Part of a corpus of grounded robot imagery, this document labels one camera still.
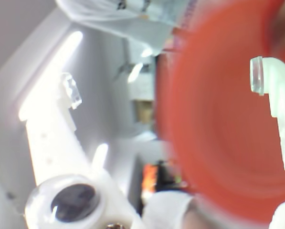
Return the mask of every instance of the black pupil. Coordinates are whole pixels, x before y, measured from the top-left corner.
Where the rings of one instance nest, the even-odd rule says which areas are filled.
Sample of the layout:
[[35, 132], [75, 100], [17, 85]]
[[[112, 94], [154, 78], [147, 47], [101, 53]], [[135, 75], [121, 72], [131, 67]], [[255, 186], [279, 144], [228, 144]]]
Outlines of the black pupil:
[[88, 217], [99, 203], [92, 186], [77, 184], [59, 192], [51, 204], [51, 211], [61, 222], [76, 222]]

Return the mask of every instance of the orange object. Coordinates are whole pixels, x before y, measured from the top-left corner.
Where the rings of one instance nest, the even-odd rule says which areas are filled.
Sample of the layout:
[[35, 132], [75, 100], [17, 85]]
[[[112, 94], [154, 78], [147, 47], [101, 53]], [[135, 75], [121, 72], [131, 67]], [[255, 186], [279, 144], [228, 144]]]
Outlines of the orange object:
[[263, 223], [285, 201], [285, 171], [276, 120], [250, 91], [249, 61], [270, 55], [282, 2], [243, 0], [211, 15], [158, 93], [161, 135], [189, 182], [225, 210]]
[[157, 182], [157, 166], [147, 164], [143, 169], [142, 190], [155, 193], [155, 185]]

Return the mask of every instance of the white ceiling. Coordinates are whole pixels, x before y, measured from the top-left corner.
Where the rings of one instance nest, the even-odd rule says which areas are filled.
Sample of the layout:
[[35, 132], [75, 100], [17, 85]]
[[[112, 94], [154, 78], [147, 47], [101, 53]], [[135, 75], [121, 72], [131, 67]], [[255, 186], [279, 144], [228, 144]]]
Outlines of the white ceiling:
[[0, 0], [0, 67], [54, 8], [54, 0]]

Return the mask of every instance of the clear plastic piece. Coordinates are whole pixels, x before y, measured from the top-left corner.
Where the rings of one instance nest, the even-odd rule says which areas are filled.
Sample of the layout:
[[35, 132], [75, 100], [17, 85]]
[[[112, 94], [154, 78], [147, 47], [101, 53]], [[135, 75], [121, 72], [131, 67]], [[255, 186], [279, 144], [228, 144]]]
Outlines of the clear plastic piece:
[[262, 57], [251, 59], [251, 90], [252, 92], [264, 95], [264, 73]]
[[79, 89], [76, 86], [76, 82], [72, 75], [69, 73], [63, 73], [61, 76], [62, 84], [64, 86], [65, 92], [70, 99], [72, 109], [76, 109], [81, 103], [82, 98]]

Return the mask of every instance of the white wall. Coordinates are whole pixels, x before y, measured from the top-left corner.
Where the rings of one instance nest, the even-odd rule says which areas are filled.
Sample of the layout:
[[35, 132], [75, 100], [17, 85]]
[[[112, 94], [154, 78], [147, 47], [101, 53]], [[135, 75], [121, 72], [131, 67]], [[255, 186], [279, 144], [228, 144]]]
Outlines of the white wall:
[[4, 188], [0, 185], [0, 229], [23, 229], [23, 216], [16, 212], [7, 199]]

